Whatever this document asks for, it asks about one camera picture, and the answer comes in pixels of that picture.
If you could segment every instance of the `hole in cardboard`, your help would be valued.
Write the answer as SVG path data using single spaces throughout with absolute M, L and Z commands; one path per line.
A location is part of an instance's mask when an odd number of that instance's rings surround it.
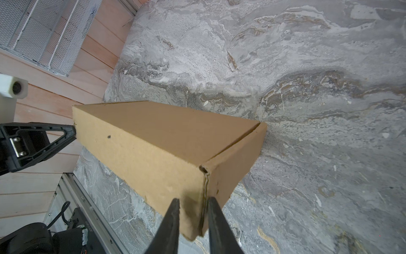
M 199 169 L 200 169 L 200 171 L 202 171 L 203 173 L 207 174 L 207 170 L 206 170 L 202 165 L 199 166 Z

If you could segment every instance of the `wooden wall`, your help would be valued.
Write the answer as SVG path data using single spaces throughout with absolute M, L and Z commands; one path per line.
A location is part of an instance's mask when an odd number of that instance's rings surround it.
M 103 0 L 69 77 L 0 50 L 0 73 L 29 82 L 28 96 L 18 100 L 14 121 L 73 124 L 73 105 L 100 103 L 132 20 L 118 0 Z M 58 138 L 48 137 L 50 141 Z M 82 145 L 74 141 L 47 161 L 0 176 L 0 238 L 43 221 L 61 174 L 73 171 L 81 150 Z

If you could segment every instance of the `box side panel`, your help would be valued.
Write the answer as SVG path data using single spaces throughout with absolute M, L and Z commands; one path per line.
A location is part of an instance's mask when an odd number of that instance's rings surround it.
M 259 121 L 156 102 L 75 106 L 200 166 Z
M 221 208 L 258 158 L 266 129 L 266 123 L 261 123 L 241 141 L 203 165 L 210 173 L 206 196 L 215 197 Z M 201 235 L 207 227 L 207 216 L 204 215 Z
M 204 174 L 173 154 L 73 108 L 76 137 L 94 156 L 123 179 L 161 215 L 180 199 L 180 233 L 199 233 Z

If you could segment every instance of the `marble surface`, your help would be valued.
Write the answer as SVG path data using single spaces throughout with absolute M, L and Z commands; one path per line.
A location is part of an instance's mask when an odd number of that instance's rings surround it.
M 246 253 L 406 252 L 404 0 L 164 0 L 137 13 L 106 102 L 268 124 L 223 209 Z M 75 174 L 131 253 L 161 217 L 84 150 Z M 208 234 L 180 253 L 209 253 Z

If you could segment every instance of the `wire mesh basket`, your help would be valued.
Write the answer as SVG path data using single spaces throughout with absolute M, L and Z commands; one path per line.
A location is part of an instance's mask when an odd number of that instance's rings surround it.
M 67 76 L 102 0 L 0 0 L 0 48 Z

